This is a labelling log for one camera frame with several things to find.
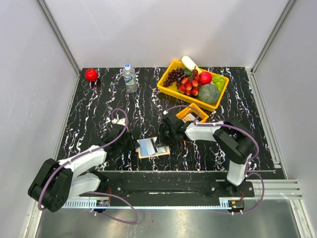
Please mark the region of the white credit card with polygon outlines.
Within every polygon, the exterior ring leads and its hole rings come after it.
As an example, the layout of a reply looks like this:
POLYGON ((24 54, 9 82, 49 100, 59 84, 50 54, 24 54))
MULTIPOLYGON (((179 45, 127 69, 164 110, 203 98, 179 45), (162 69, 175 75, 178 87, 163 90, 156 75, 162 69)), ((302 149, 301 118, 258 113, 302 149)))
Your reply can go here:
POLYGON ((151 156, 158 153, 158 148, 155 146, 156 139, 156 137, 152 137, 139 141, 141 156, 151 156))

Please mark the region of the credit card stack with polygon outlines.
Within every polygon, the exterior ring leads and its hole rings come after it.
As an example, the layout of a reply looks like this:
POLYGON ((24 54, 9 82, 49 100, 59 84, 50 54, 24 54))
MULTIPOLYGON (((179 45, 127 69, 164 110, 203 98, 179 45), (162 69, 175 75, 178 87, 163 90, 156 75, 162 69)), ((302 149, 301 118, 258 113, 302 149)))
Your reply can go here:
POLYGON ((193 114, 187 114, 182 120, 183 120, 184 122, 188 122, 188 121, 194 121, 195 118, 196 118, 195 115, 193 115, 193 114))

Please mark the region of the beige leather card holder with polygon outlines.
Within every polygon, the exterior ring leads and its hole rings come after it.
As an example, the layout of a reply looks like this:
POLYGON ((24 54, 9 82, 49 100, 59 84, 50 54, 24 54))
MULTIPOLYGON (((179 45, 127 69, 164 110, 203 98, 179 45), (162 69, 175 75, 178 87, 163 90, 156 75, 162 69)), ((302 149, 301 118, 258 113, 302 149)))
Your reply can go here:
POLYGON ((136 148, 136 153, 139 159, 149 157, 159 157, 170 154, 170 147, 166 145, 156 144, 157 137, 137 140, 139 147, 136 148))

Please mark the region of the small yellow card bin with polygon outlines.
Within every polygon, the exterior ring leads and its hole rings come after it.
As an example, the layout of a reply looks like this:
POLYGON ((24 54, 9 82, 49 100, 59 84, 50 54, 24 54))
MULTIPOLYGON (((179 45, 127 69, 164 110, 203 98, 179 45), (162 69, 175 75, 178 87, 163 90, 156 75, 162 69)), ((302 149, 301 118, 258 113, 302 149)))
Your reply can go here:
POLYGON ((176 116, 184 122, 194 121, 198 117, 197 122, 205 123, 209 116, 199 108, 195 103, 191 103, 189 107, 186 107, 182 111, 176 114, 176 116))

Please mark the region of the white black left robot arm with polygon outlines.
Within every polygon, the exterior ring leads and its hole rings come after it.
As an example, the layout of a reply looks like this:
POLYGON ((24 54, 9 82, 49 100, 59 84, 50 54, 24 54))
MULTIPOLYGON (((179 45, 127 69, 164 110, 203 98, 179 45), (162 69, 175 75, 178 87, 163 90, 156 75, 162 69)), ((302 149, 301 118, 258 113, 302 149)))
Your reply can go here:
POLYGON ((106 137, 87 150, 59 161, 47 159, 43 162, 27 192, 41 209, 56 212, 70 198, 88 192, 97 196, 106 193, 105 177, 94 168, 120 151, 131 151, 136 147, 126 119, 114 119, 112 123, 106 137))

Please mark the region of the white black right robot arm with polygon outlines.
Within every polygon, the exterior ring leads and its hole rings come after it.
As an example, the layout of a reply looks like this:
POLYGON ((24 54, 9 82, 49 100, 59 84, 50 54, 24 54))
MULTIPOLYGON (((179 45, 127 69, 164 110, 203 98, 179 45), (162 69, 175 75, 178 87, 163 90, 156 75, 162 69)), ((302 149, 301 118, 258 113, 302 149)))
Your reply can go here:
POLYGON ((234 118, 205 123, 199 117, 189 115, 179 119, 167 113, 159 125, 155 146, 170 146, 175 141, 213 141, 216 142, 229 160, 226 192, 237 196, 243 190, 242 182, 247 177, 250 162, 258 155, 259 146, 254 136, 234 118))

